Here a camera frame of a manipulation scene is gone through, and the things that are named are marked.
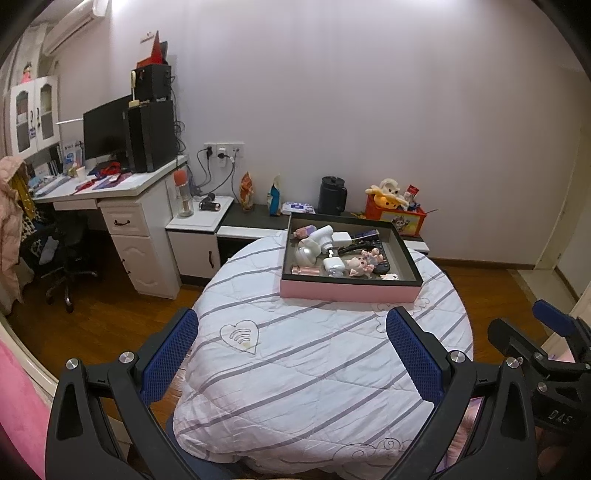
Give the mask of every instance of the white striped comforter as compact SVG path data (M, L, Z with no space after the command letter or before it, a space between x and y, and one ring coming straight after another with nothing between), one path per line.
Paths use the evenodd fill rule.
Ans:
M192 347L174 432L194 456L245 459L263 473L320 468L378 480L432 409L385 333L392 304L282 299L285 232L257 240L216 274L194 306ZM423 280L418 324L473 355L472 331L449 279L411 251Z

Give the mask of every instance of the jacket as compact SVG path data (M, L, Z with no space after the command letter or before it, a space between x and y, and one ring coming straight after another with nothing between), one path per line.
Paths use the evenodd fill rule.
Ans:
M4 157L0 160L0 270L7 290L20 302L21 289L14 267L18 264L18 249L21 245L22 209L17 203L17 191L8 182L22 162L19 157Z

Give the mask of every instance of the glass cabinet door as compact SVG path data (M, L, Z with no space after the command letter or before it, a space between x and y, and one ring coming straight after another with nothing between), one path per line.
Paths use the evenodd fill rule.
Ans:
M37 131L43 140L53 137L51 89L49 83L41 87L41 105L37 107Z
M30 138L30 126L29 123L32 119L30 118L31 109L29 108L29 102L33 102L33 99L26 90L21 90L17 93L17 101L14 112L14 122L16 122L16 145L13 145L18 153L23 153L31 147Z
M37 149L43 150L60 141L57 119L57 78L35 80L35 128Z
M10 90L9 150L11 155L27 158L37 151L36 124L34 118L35 82L25 82Z

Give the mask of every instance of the computer tower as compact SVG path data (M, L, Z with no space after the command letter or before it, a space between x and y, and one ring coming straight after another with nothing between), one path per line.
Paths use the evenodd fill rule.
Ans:
M173 109L173 102L164 100L144 103L123 113L131 171L152 172L176 158Z

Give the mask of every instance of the heart embroidery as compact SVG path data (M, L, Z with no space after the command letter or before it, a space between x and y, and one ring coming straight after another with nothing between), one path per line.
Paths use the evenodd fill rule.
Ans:
M243 320L236 325L224 325L220 329L222 340L241 352L256 353L258 326L252 320Z

